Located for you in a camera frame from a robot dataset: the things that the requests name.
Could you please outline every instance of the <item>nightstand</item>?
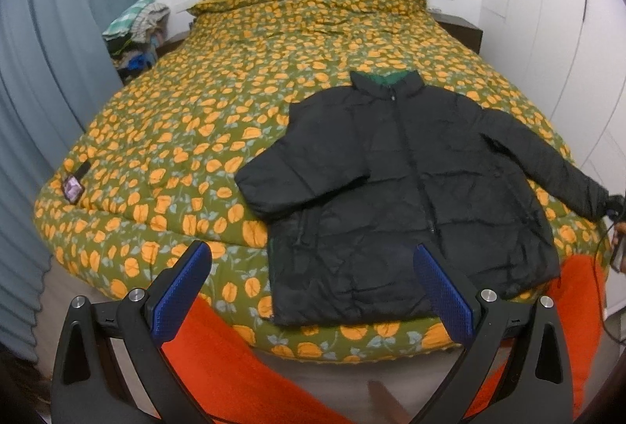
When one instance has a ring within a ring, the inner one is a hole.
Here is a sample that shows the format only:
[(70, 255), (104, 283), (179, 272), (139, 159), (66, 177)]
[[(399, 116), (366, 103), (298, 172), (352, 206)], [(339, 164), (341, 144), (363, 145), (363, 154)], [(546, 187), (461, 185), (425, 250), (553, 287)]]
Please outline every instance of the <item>nightstand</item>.
[(451, 14), (431, 13), (434, 21), (455, 39), (476, 53), (480, 53), (480, 43), (483, 41), (483, 31), (467, 20)]
[(169, 38), (160, 47), (156, 49), (156, 54), (158, 55), (159, 58), (161, 58), (166, 53), (170, 53), (170, 51), (176, 50), (176, 48), (182, 45), (185, 39), (187, 39), (188, 35), (189, 35), (189, 30), (173, 35), (171, 38)]

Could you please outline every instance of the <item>black cable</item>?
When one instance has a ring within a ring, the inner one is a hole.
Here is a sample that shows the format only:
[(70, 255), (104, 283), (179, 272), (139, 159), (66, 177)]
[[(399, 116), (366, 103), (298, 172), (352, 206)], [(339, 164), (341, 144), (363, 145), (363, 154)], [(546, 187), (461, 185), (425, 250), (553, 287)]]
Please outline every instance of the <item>black cable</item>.
[(222, 419), (221, 417), (216, 417), (215, 415), (211, 415), (210, 413), (207, 413), (207, 416), (209, 417), (209, 419), (214, 420), (216, 423), (221, 422), (222, 424), (239, 424), (239, 422), (235, 422), (233, 420)]
[(596, 269), (595, 269), (596, 260), (598, 258), (598, 254), (600, 252), (600, 246), (602, 245), (602, 243), (603, 243), (603, 241), (605, 239), (608, 239), (608, 233), (613, 228), (615, 228), (615, 225), (617, 223), (619, 223), (620, 220), (621, 220), (620, 217), (618, 219), (616, 219), (613, 222), (613, 224), (610, 227), (608, 227), (606, 229), (606, 231), (600, 237), (600, 241), (598, 242), (598, 246), (595, 248), (595, 254), (594, 254), (594, 258), (592, 259), (591, 270), (594, 273), (595, 289), (596, 289), (596, 292), (597, 292), (597, 295), (598, 295), (598, 307), (600, 308), (600, 323), (602, 323), (602, 328), (604, 329), (605, 334), (608, 336), (608, 338), (611, 341), (613, 341), (614, 343), (617, 343), (620, 346), (626, 346), (626, 340), (619, 340), (613, 334), (611, 334), (611, 332), (609, 332), (609, 330), (606, 328), (606, 323), (604, 321), (604, 307), (602, 305), (603, 299), (602, 299), (602, 295), (600, 294), (600, 283), (598, 282), (598, 274), (597, 274)]

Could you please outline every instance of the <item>orange flower pattern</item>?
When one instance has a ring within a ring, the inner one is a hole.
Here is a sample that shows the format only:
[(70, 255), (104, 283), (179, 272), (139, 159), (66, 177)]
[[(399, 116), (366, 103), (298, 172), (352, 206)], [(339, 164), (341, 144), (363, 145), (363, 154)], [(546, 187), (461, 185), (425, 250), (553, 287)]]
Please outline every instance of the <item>orange flower pattern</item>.
[[(453, 346), (432, 318), (272, 325), (267, 231), (246, 208), (234, 174), (284, 133), (290, 103), (349, 85), (350, 70), (417, 69), (428, 84), (510, 112), (571, 160), (549, 121), (440, 28), (425, 0), (210, 0), (193, 13), (187, 41), (115, 94), (42, 189), (34, 222), (55, 259), (120, 299), (148, 286), (197, 238), (214, 257), (201, 296), (250, 345), (285, 358), (350, 363)], [(73, 206), (61, 179), (87, 158), (86, 192)], [(559, 256), (595, 252), (600, 227), (531, 185)]]

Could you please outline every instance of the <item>blue gripper pad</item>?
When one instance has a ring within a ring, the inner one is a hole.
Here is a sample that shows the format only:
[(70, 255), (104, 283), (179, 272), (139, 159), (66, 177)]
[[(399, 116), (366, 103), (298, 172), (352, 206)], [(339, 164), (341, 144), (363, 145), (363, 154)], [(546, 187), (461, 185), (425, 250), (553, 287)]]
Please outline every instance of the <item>blue gripper pad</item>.
[(151, 336), (156, 344), (176, 337), (198, 292), (211, 272), (211, 249), (206, 243), (193, 243), (171, 270), (178, 272), (152, 311)]
[(471, 308), (423, 245), (414, 251), (413, 270), (450, 339), (469, 346), (475, 333)]

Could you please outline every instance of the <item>blue curtain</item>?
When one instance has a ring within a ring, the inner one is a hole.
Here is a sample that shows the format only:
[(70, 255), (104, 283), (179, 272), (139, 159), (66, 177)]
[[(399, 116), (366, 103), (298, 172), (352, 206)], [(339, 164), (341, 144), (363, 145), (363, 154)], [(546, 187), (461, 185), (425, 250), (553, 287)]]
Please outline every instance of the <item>blue curtain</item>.
[(0, 341), (36, 360), (50, 254), (32, 205), (120, 87), (102, 31), (136, 0), (0, 0)]

